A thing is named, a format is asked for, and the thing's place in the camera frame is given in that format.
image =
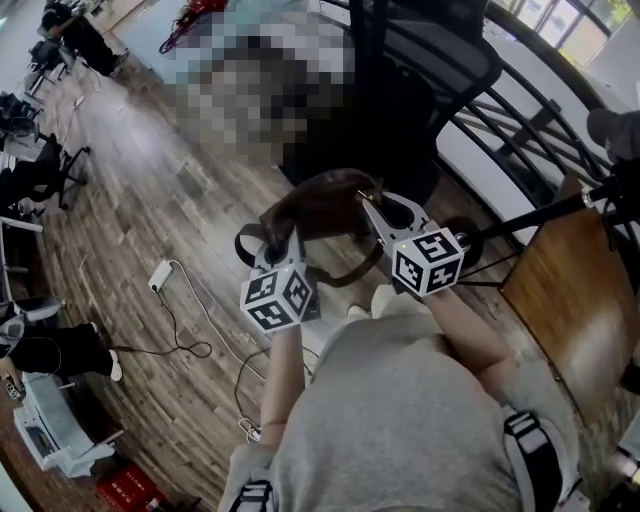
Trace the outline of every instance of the bag handle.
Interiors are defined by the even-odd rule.
[[[269,243],[267,232],[260,224],[245,224],[236,235],[236,239],[234,241],[236,254],[245,265],[253,268],[256,257],[243,247],[241,240],[242,236],[257,238],[258,240],[266,244]],[[343,288],[344,286],[349,286],[350,284],[356,282],[358,279],[362,278],[367,272],[369,272],[369,270],[373,268],[373,266],[378,262],[383,254],[384,250],[382,248],[382,245],[380,245],[379,242],[376,242],[376,245],[373,247],[369,255],[364,259],[364,261],[360,263],[360,265],[340,277],[333,277],[326,270],[322,270],[321,268],[313,267],[311,265],[307,267],[307,270],[318,280],[319,283],[324,283],[331,286],[332,288]]]

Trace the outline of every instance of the red object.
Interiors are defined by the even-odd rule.
[[[121,512],[144,512],[153,498],[164,499],[156,484],[133,463],[100,480],[98,491]]]
[[[145,500],[145,504],[142,505],[137,512],[153,512],[164,501],[164,494],[156,490],[149,498]]]
[[[178,40],[185,35],[191,25],[207,12],[222,12],[227,7],[229,0],[188,0],[184,6],[183,14],[173,22],[173,32],[160,49],[160,53],[167,53],[173,50],[178,44]]]

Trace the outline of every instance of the shoulder strap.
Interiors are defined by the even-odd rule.
[[[247,251],[242,245],[242,236],[250,236],[253,238],[257,238],[263,243],[268,243],[267,233],[264,227],[260,224],[245,224],[238,234],[236,235],[236,239],[234,241],[236,254],[242,260],[242,262],[253,268],[255,264],[255,256]],[[329,272],[323,270],[318,267],[312,267],[311,265],[308,267],[309,272],[318,280],[319,283],[327,284],[333,288],[342,288],[343,286],[348,286],[351,283],[354,283],[361,277],[363,277],[369,270],[373,268],[373,266],[378,262],[378,260],[382,257],[384,253],[382,245],[376,243],[371,253],[364,259],[360,265],[356,268],[347,272],[345,275],[340,277],[333,277]]]
[[[504,423],[504,433],[523,512],[553,512],[562,494],[562,471],[538,418],[530,412],[512,414]]]
[[[274,512],[270,500],[273,488],[267,480],[246,484],[229,509],[229,512]]]

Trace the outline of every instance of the wooden floor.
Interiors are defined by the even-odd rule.
[[[47,90],[43,131],[54,131],[72,150],[92,148],[77,167],[89,184],[73,192],[68,212],[52,204],[44,217],[39,245],[49,284],[69,302],[68,322],[95,321],[114,345],[167,350],[174,343],[171,318],[147,281],[162,258],[174,258],[192,276],[230,347],[244,358],[266,340],[238,309],[240,283],[248,269],[236,257],[232,241],[244,223],[254,221],[290,186],[268,163],[247,166],[222,160],[211,149],[215,145],[187,142],[179,135],[185,130],[161,87],[146,72],[129,66],[119,83],[102,78],[98,85],[94,75],[78,67],[74,77]],[[84,101],[73,111],[80,96]],[[446,176],[427,211],[436,221],[467,214],[481,225],[489,222]],[[310,245],[312,260],[335,274],[361,258],[346,239]],[[487,249],[485,259],[493,261],[509,251],[498,241]],[[509,268],[505,263],[475,278],[503,277]],[[305,325],[305,344],[319,351],[347,307],[367,304],[383,282],[382,273],[374,270],[343,290],[322,287],[322,320]],[[174,272],[165,291],[178,319],[179,342],[209,342],[212,355],[203,360],[185,352],[165,358],[123,354],[121,383],[97,376],[90,376],[88,383],[114,422],[126,430],[119,451],[142,466],[172,499],[201,497],[202,510],[215,510],[229,455],[245,441],[233,398],[240,365],[207,324],[180,273]],[[518,354],[535,356],[530,336],[497,291],[458,291]],[[313,356],[306,357],[313,363]],[[255,358],[263,374],[266,362],[266,357]],[[256,418],[260,380],[245,372],[240,389],[245,412]],[[608,485],[603,465],[637,408],[638,401],[620,391],[602,421],[584,431],[583,467],[590,495],[601,495]],[[2,442],[16,441],[7,434]],[[18,473],[28,475],[27,469]],[[56,488],[50,482],[59,478],[41,477],[49,488]],[[25,479],[35,499],[44,501],[41,489],[46,485]],[[77,496],[47,506],[48,511],[105,509],[86,481],[58,485],[62,487],[59,492],[65,496]]]

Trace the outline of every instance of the chair wheel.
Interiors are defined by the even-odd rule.
[[[464,246],[465,235],[470,235],[471,233],[477,233],[480,231],[475,222],[467,217],[453,217],[447,220],[443,227],[449,228],[453,236],[455,236],[460,242],[460,245],[462,245],[462,248],[465,249],[462,268],[473,267],[480,261],[480,258],[482,257],[482,250],[484,249],[484,242],[475,243],[471,247]]]

